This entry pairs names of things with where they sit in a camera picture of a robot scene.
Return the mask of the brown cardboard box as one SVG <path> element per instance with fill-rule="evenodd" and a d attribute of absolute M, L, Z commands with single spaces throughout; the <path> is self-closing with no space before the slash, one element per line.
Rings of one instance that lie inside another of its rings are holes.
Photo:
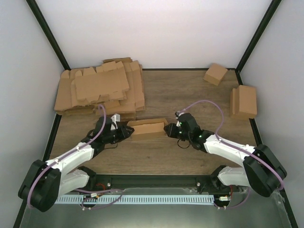
<path fill-rule="evenodd" d="M 164 127 L 168 124 L 165 118 L 129 121 L 127 126 L 134 129 L 131 139 L 134 141 L 149 140 L 165 136 Z"/>

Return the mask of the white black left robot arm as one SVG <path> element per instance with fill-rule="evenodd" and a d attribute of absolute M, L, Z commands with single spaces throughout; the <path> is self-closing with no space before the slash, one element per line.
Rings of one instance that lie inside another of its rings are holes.
<path fill-rule="evenodd" d="M 100 117 L 95 128 L 73 149 L 48 161 L 34 161 L 21 184 L 18 197 L 45 212 L 59 197 L 71 191 L 94 194 L 96 172 L 82 164 L 95 158 L 106 145 L 118 144 L 133 133 L 134 128 L 120 123 L 118 114 Z"/>

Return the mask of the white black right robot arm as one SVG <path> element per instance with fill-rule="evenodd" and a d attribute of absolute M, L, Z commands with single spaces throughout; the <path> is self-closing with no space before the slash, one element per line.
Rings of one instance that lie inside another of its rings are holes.
<path fill-rule="evenodd" d="M 282 186 L 287 172 L 266 145 L 242 145 L 201 129 L 190 113 L 181 113 L 176 123 L 164 127 L 170 138 L 188 141 L 196 150 L 218 155 L 239 165 L 224 166 L 211 179 L 212 188 L 223 191 L 229 185 L 252 188 L 263 197 L 269 197 Z"/>

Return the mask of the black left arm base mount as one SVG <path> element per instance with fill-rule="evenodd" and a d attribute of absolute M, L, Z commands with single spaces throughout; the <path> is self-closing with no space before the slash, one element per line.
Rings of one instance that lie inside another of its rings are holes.
<path fill-rule="evenodd" d="M 100 182 L 96 172 L 88 167 L 78 167 L 75 170 L 75 173 L 81 177 L 81 180 L 77 181 L 79 186 L 75 189 L 75 191 L 91 194 L 94 192 L 111 189 L 111 185 L 104 185 L 102 182 Z"/>

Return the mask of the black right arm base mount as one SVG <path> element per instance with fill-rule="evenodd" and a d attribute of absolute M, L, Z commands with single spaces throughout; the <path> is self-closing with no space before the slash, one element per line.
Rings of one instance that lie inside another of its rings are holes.
<path fill-rule="evenodd" d="M 208 192 L 209 194 L 229 193 L 231 191 L 230 186 L 224 185 L 218 178 L 219 172 L 224 168 L 227 168 L 227 166 L 220 165 L 210 175 L 196 177 L 197 192 Z"/>

